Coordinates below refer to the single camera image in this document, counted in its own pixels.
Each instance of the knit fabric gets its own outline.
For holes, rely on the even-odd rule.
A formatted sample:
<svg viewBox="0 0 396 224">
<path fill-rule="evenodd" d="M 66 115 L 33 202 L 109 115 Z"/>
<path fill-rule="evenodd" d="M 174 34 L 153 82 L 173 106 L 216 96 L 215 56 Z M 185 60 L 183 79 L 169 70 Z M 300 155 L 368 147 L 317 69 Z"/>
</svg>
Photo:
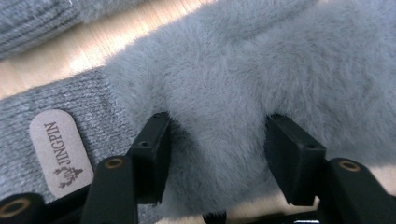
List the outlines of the knit fabric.
<svg viewBox="0 0 396 224">
<path fill-rule="evenodd" d="M 29 136 L 38 113 L 62 109 L 78 126 L 92 167 L 113 155 L 123 155 L 137 135 L 104 82 L 101 69 L 39 87 L 0 101 L 0 196 L 35 192 L 46 202 L 50 194 Z M 140 206 L 141 223 L 159 220 L 151 206 Z"/>
<path fill-rule="evenodd" d="M 141 1 L 0 1 L 0 60 L 37 46 L 77 23 L 133 7 Z"/>
</svg>

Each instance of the wooden surface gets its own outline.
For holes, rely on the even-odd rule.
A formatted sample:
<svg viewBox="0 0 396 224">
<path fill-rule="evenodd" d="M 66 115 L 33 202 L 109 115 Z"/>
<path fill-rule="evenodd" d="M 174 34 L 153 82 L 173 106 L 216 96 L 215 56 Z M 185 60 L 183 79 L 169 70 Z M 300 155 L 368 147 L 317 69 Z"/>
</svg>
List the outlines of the wooden surface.
<svg viewBox="0 0 396 224">
<path fill-rule="evenodd" d="M 137 8 L 78 25 L 51 41 L 0 63 L 0 99 L 30 88 L 74 76 L 106 64 L 106 59 L 158 26 L 193 12 L 210 0 L 157 0 Z M 373 169 L 387 190 L 396 194 L 394 167 Z M 266 214 L 300 212 L 312 208 L 286 205 L 281 195 L 241 204 L 228 211 L 230 219 Z M 200 217 L 187 217 L 175 223 L 203 223 Z"/>
</svg>

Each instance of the fluffy gray fabric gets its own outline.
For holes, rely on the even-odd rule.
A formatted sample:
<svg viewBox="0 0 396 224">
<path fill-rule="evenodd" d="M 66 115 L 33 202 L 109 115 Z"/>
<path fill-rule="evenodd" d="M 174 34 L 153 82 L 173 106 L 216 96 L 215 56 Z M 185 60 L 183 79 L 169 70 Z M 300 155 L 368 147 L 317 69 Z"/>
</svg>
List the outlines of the fluffy gray fabric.
<svg viewBox="0 0 396 224">
<path fill-rule="evenodd" d="M 37 46 L 77 23 L 96 20 L 142 1 L 0 1 L 0 60 Z"/>
<path fill-rule="evenodd" d="M 216 212 L 274 192 L 265 117 L 284 114 L 329 149 L 396 160 L 396 2 L 220 0 L 136 41 L 106 66 L 136 129 L 176 121 L 161 209 Z"/>
</svg>

